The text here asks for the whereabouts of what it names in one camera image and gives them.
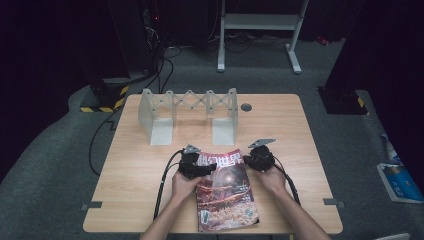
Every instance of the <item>white metal stand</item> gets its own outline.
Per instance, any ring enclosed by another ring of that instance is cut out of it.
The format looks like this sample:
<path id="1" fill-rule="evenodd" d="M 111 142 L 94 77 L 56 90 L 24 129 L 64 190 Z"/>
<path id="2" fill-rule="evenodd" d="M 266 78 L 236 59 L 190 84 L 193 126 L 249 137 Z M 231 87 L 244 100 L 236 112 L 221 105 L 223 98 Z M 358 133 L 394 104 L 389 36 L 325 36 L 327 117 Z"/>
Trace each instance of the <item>white metal stand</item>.
<path id="1" fill-rule="evenodd" d="M 309 0 L 303 0 L 299 14 L 226 14 L 225 0 L 222 0 L 221 9 L 221 29 L 220 44 L 218 52 L 218 72 L 225 70 L 225 41 L 224 34 L 226 29 L 258 29 L 258 30 L 291 30 L 293 36 L 291 42 L 286 44 L 286 49 L 293 71 L 296 74 L 302 73 L 299 62 L 297 61 L 294 48 L 305 17 L 306 8 Z"/>
<path id="2" fill-rule="evenodd" d="M 235 144 L 238 125 L 235 88 L 231 88 L 223 96 L 218 96 L 212 90 L 203 95 L 198 95 L 191 90 L 182 96 L 176 95 L 172 91 L 167 91 L 163 95 L 154 95 L 150 89 L 145 88 L 138 108 L 138 121 L 140 126 L 146 130 L 150 145 L 172 144 L 172 132 L 177 117 L 176 108 L 179 105 L 189 109 L 203 105 L 206 111 L 205 124 L 208 119 L 212 123 L 213 144 Z M 226 116 L 218 116 L 215 112 L 217 107 L 223 107 L 226 110 Z"/>

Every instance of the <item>dark background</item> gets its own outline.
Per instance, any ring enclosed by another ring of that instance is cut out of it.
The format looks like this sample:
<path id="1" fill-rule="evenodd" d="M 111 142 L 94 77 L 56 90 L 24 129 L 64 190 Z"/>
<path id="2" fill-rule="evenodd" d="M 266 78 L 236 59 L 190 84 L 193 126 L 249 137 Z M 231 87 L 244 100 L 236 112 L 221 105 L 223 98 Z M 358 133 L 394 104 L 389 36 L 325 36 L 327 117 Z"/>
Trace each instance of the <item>dark background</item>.
<path id="1" fill-rule="evenodd" d="M 81 4 L 83 1 L 73 2 L 80 3 L 80 9 L 77 7 L 75 11 L 88 14 L 86 25 L 97 33 L 89 37 L 81 35 L 89 59 L 99 57 L 94 46 L 99 47 L 96 37 L 100 36 L 108 44 L 101 50 L 121 54 L 107 1 L 96 0 L 99 7 L 91 12 Z M 204 44 L 214 26 L 215 1 L 172 2 L 175 6 L 166 5 L 171 4 L 168 0 L 160 5 L 166 37 Z M 69 20 L 66 3 L 44 0 L 1 3 L 1 179 L 28 144 L 68 112 L 69 96 L 89 84 L 81 69 L 81 58 L 64 28 Z M 243 0 L 240 4 L 228 1 L 227 10 L 295 13 L 299 6 L 300 1 L 268 0 L 258 5 L 257 1 Z M 327 85 L 370 92 L 391 141 L 421 189 L 424 25 L 419 14 L 422 9 L 419 1 L 310 1 L 300 33 L 300 40 L 305 41 L 314 41 L 317 36 L 330 41 L 347 38 L 335 65 L 338 74 L 332 73 Z M 126 75 L 119 70 L 119 58 L 117 61 L 102 62 L 103 66 L 93 69 L 101 77 Z"/>

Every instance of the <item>power cord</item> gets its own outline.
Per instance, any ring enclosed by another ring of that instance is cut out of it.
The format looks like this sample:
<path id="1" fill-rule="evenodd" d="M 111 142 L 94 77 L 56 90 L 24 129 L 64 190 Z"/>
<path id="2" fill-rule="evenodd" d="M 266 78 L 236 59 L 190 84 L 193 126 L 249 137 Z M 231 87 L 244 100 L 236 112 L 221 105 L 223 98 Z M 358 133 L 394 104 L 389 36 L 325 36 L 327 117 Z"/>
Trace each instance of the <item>power cord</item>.
<path id="1" fill-rule="evenodd" d="M 159 78 L 159 75 L 160 75 L 160 73 L 162 72 L 162 68 L 163 68 L 163 62 L 162 62 L 162 65 L 161 65 L 161 67 L 160 67 L 160 69 L 157 71 L 157 74 L 156 74 L 156 76 L 144 87 L 144 88 L 147 88 L 147 87 L 149 87 L 157 78 Z M 89 163 L 89 165 L 90 165 L 90 169 L 91 169 L 91 171 L 94 173 L 94 174 L 96 174 L 97 176 L 100 176 L 100 173 L 96 170 L 96 169 L 94 169 L 94 166 L 93 166 L 93 159 L 92 159 L 92 150 L 93 150 L 93 145 L 94 145 L 94 140 L 95 140 L 95 138 L 96 138 L 96 136 L 97 136 L 97 134 L 98 134 L 98 132 L 100 131 L 100 129 L 102 128 L 102 126 L 105 124 L 105 123 L 111 123 L 111 127 L 110 127 L 110 130 L 116 130 L 116 127 L 114 127 L 114 121 L 109 121 L 116 113 L 118 113 L 119 111 L 121 111 L 121 109 L 123 109 L 123 105 L 118 109 L 118 110 L 116 110 L 116 111 L 114 111 L 112 114 L 110 114 L 100 125 L 99 125 L 99 127 L 96 129 L 96 132 L 94 133 L 94 135 L 93 135 L 93 137 L 91 138 L 91 141 L 90 141 L 90 147 L 89 147 L 89 149 L 88 149 L 88 163 Z"/>
<path id="2" fill-rule="evenodd" d="M 172 73 L 174 72 L 174 64 L 171 62 L 171 60 L 167 58 L 163 58 L 165 61 L 169 62 L 171 64 L 171 72 L 168 74 L 168 77 L 165 79 L 165 82 L 162 85 L 162 88 L 160 89 L 159 93 L 162 94 L 163 90 L 165 88 L 165 85 L 168 83 L 169 78 L 171 77 Z"/>
<path id="3" fill-rule="evenodd" d="M 176 53 L 176 54 L 174 54 L 174 55 L 171 55 L 171 56 L 166 56 L 166 58 L 174 58 L 174 57 L 177 57 L 178 55 L 180 55 L 182 52 L 183 52 L 183 48 L 185 48 L 185 47 L 181 47 L 181 46 L 172 46 L 172 47 L 168 47 L 168 48 L 166 48 L 165 49 L 165 51 L 167 51 L 167 50 L 171 50 L 171 49 L 178 49 L 178 53 Z"/>
<path id="4" fill-rule="evenodd" d="M 300 205 L 300 206 L 302 206 L 301 204 L 300 204 L 300 200 L 299 200 L 299 195 L 297 194 L 297 189 L 296 189 L 296 187 L 294 186 L 294 183 L 293 183 L 293 180 L 290 178 L 290 176 L 286 173 L 286 171 L 284 170 L 284 167 L 283 167 L 283 164 L 281 164 L 281 162 L 280 162 L 280 160 L 278 160 L 278 158 L 276 158 L 275 156 L 274 156 L 274 159 L 275 160 L 277 160 L 277 162 L 278 163 L 280 163 L 280 166 L 281 166 L 281 168 L 280 168 L 280 166 L 277 166 L 277 164 L 275 164 L 274 163 L 274 167 L 275 168 L 277 168 L 278 169 L 278 171 L 280 171 L 283 175 L 284 175 L 284 177 L 286 178 L 286 180 L 287 180 L 287 182 L 289 183 L 289 186 L 290 186 L 290 190 L 292 191 L 292 193 L 293 193 L 293 199 Z"/>
<path id="5" fill-rule="evenodd" d="M 215 29 L 216 29 L 216 23 L 218 22 L 218 15 L 219 15 L 219 2 L 218 0 L 216 0 L 216 14 L 215 14 L 215 21 L 213 24 L 213 28 L 211 31 L 211 34 L 208 37 L 208 41 L 211 39 L 211 37 L 213 36 L 213 34 L 215 33 Z"/>
<path id="6" fill-rule="evenodd" d="M 232 50 L 232 49 L 230 49 L 230 48 L 228 48 L 227 46 L 225 46 L 225 49 L 227 50 L 227 51 L 229 51 L 229 52 L 232 52 L 232 53 L 242 53 L 242 52 L 245 52 L 245 51 L 247 51 L 251 46 L 252 46 L 252 41 L 251 41 L 251 39 L 246 35 L 246 33 L 243 33 L 244 35 L 245 35 L 245 41 L 243 41 L 243 42 L 238 42 L 239 40 L 243 40 L 242 38 L 234 38 L 234 39 L 231 39 L 230 38 L 230 40 L 231 40 L 231 42 L 233 42 L 233 43 L 235 43 L 235 44 L 246 44 L 247 43 L 247 47 L 245 47 L 244 49 L 242 49 L 242 50 L 240 50 L 240 51 L 235 51 L 235 50 Z"/>
<path id="7" fill-rule="evenodd" d="M 158 191 L 158 197 L 156 198 L 156 206 L 155 206 L 155 213 L 153 214 L 153 220 L 155 220 L 157 218 L 158 214 L 159 214 L 160 201 L 162 199 L 162 192 L 163 192 L 163 187 L 165 185 L 166 174 L 168 173 L 169 169 L 172 166 L 174 166 L 174 165 L 176 165 L 178 163 L 175 163 L 175 164 L 173 164 L 171 166 L 169 166 L 169 165 L 171 164 L 172 160 L 174 160 L 175 156 L 177 156 L 178 154 L 182 154 L 183 152 L 184 152 L 184 149 L 183 150 L 176 151 L 171 156 L 171 158 L 169 159 L 168 164 L 166 164 L 165 171 L 163 172 L 162 180 L 160 182 L 160 187 L 159 187 L 159 191 Z"/>

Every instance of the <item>black equipment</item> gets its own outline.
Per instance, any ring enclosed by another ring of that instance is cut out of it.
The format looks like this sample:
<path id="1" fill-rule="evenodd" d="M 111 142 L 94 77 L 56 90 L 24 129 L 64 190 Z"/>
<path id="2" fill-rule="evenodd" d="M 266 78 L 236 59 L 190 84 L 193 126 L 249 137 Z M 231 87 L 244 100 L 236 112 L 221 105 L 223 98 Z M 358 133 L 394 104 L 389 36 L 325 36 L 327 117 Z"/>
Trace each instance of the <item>black equipment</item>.
<path id="1" fill-rule="evenodd" d="M 118 110 L 128 85 L 157 73 L 163 30 L 152 2 L 65 1 L 65 39 L 91 90 L 81 102 L 82 111 Z"/>
<path id="2" fill-rule="evenodd" d="M 196 162 L 198 158 L 198 153 L 183 153 L 179 163 L 178 171 L 181 172 L 186 178 L 193 179 L 196 177 L 210 175 L 212 171 L 216 170 L 216 163 L 209 166 L 197 166 Z"/>
<path id="3" fill-rule="evenodd" d="M 175 152 L 169 159 L 168 164 L 165 167 L 165 171 L 163 172 L 163 175 L 162 175 L 162 181 L 159 187 L 158 197 L 156 199 L 156 207 L 155 207 L 155 212 L 153 214 L 153 219 L 156 219 L 156 217 L 159 214 L 160 200 L 162 198 L 162 191 L 163 191 L 163 186 L 165 185 L 166 174 L 168 173 L 169 169 L 172 166 L 174 166 L 175 164 L 178 164 L 179 165 L 178 171 L 181 172 L 188 179 L 210 175 L 212 171 L 215 171 L 216 165 L 217 165 L 216 163 L 211 164 L 209 166 L 197 166 L 196 162 L 197 162 L 197 159 L 199 158 L 199 154 L 197 152 L 200 152 L 200 149 L 189 144 L 187 145 L 186 148 L 183 148 L 182 150 L 178 150 L 177 152 Z M 180 162 L 171 165 L 172 160 L 178 154 L 181 154 L 182 156 Z"/>
<path id="4" fill-rule="evenodd" d="M 266 172 L 272 166 L 278 169 L 287 179 L 287 182 L 289 183 L 290 189 L 293 193 L 294 200 L 299 205 L 301 205 L 293 180 L 286 173 L 286 171 L 283 168 L 283 165 L 278 160 L 278 158 L 274 157 L 274 155 L 272 155 L 272 152 L 269 151 L 268 147 L 265 146 L 266 143 L 270 143 L 274 141 L 275 139 L 260 139 L 256 141 L 255 143 L 251 144 L 249 148 L 253 147 L 253 149 L 250 151 L 250 156 L 249 155 L 243 156 L 243 160 L 250 168 L 259 172 Z M 280 163 L 280 166 L 275 164 L 275 159 L 277 159 L 277 161 Z"/>

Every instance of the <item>magazine cover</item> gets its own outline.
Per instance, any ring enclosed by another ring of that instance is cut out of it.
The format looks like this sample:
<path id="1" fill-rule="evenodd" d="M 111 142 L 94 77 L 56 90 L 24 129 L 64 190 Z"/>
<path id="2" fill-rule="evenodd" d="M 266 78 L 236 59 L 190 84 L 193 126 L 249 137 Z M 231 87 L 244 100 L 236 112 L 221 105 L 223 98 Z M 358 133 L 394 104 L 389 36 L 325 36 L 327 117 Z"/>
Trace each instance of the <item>magazine cover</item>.
<path id="1" fill-rule="evenodd" d="M 217 163 L 197 185 L 199 232 L 240 228 L 259 222 L 258 212 L 239 149 L 225 154 L 199 153 L 197 164 Z"/>

